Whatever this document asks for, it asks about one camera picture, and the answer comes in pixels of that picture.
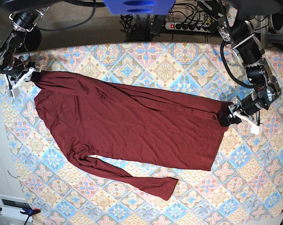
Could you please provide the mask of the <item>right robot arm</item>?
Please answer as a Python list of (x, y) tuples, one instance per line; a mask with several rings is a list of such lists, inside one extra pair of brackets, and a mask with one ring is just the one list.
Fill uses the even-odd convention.
[(37, 22), (47, 13), (49, 6), (11, 13), (11, 25), (0, 35), (0, 73), (8, 81), (19, 81), (30, 68), (30, 52), (41, 43), (41, 31), (36, 29)]

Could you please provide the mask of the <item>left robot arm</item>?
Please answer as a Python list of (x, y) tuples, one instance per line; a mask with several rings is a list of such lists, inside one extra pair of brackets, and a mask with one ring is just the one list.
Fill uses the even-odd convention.
[[(253, 89), (253, 92), (243, 99), (236, 97), (234, 102), (228, 106), (228, 112), (221, 115), (219, 123), (223, 127), (228, 127), (247, 120), (259, 126), (260, 110), (268, 110), (271, 104), (280, 97), (281, 89), (263, 57), (265, 50), (255, 35), (250, 18), (255, 15), (276, 13), (283, 6), (283, 0), (228, 0), (227, 4), (237, 10), (232, 25), (226, 15), (229, 8), (225, 7), (221, 1), (218, 3), (222, 12), (217, 29), (223, 39), (220, 47), (223, 65), (235, 83), (244, 88)], [(237, 79), (230, 71), (224, 56), (226, 45), (231, 45), (232, 52), (246, 72), (249, 84)]]

